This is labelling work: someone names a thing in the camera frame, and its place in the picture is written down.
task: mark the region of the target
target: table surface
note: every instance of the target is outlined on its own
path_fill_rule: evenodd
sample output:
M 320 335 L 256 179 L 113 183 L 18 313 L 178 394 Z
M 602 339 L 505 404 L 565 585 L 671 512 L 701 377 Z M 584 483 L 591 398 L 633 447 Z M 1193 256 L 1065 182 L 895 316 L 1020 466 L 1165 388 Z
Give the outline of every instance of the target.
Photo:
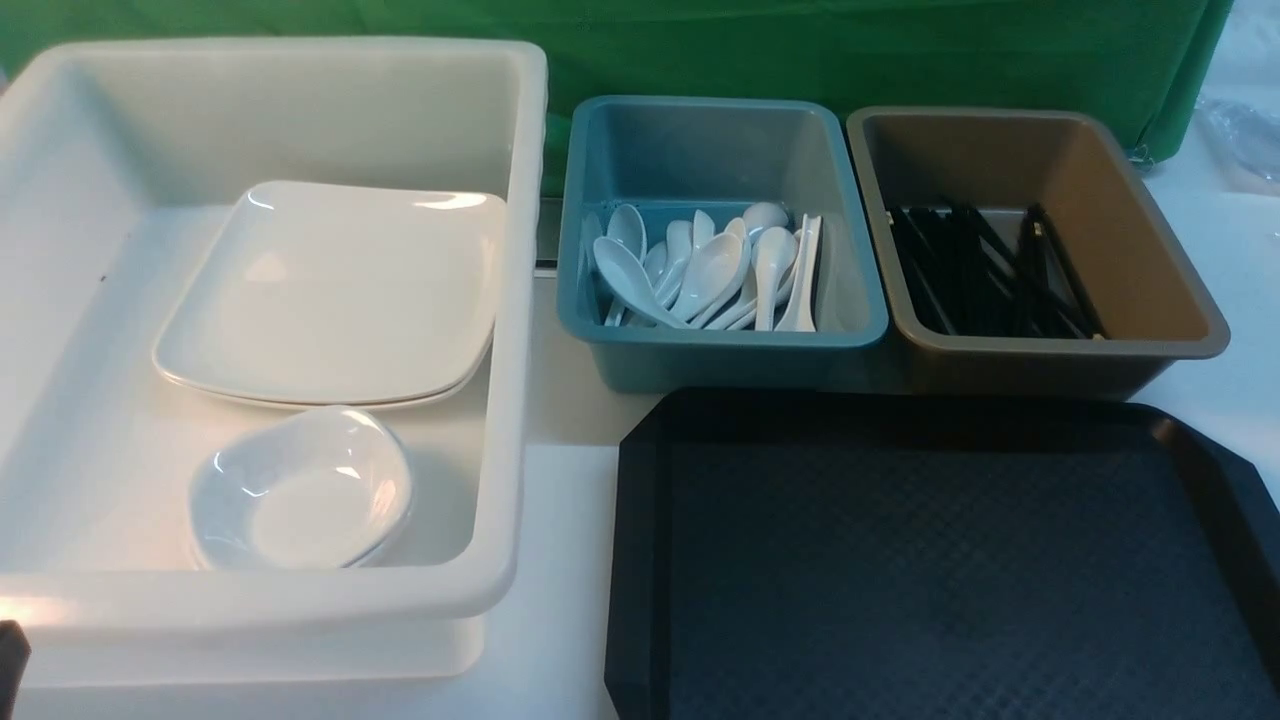
M 1280 111 L 1280 87 L 1207 86 Z M 1280 196 L 1239 192 L 1192 127 L 1147 178 L 1231 325 L 1215 360 L 1179 363 L 1137 398 L 1253 460 L 1280 497 Z M 614 717 L 604 632 L 618 441 L 657 397 L 605 389 L 586 347 L 556 320 L 554 279 L 535 282 L 534 368 L 518 571 L 485 618 L 485 651 L 458 678 L 346 683 L 32 689 L 18 720 L 77 717 L 548 719 Z

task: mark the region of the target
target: green backdrop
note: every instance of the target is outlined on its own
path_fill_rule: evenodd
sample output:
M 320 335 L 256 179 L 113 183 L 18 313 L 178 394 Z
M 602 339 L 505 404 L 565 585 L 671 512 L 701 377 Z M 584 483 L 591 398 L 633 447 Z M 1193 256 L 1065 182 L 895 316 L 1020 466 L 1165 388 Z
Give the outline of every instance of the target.
M 1231 0 L 0 0 L 0 65 L 91 38 L 442 35 L 550 59 L 545 190 L 602 94 L 1089 113 L 1155 160 L 1181 142 Z

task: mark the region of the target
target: blue plastic bin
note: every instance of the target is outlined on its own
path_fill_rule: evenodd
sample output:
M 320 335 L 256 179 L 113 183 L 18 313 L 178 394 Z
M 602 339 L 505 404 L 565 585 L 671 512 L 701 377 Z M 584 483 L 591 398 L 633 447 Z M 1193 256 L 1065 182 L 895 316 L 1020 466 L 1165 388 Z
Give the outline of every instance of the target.
M 822 215 L 815 333 L 604 327 L 609 295 L 589 260 L 600 225 L 635 205 L 650 243 L 705 210 L 717 229 L 751 202 Z M 840 122 L 809 102 L 596 97 L 573 113 L 557 307 L 618 392 L 841 383 L 884 334 L 888 310 Z

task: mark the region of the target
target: black tray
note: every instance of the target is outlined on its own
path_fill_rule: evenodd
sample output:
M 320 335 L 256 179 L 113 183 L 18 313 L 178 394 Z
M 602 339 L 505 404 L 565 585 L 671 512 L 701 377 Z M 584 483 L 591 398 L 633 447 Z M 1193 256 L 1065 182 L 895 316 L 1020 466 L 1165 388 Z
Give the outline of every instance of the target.
M 1280 717 L 1280 514 L 1116 404 L 685 391 L 622 443 L 621 720 Z

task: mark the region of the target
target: stacked plates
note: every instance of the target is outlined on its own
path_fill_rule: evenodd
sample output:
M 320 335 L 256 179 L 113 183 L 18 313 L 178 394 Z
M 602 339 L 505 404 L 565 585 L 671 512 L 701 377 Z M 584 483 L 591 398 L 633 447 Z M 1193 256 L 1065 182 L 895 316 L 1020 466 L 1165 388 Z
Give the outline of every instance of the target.
M 260 184 L 161 331 L 155 365 L 274 407 L 449 397 L 489 348 L 504 220 L 484 193 Z

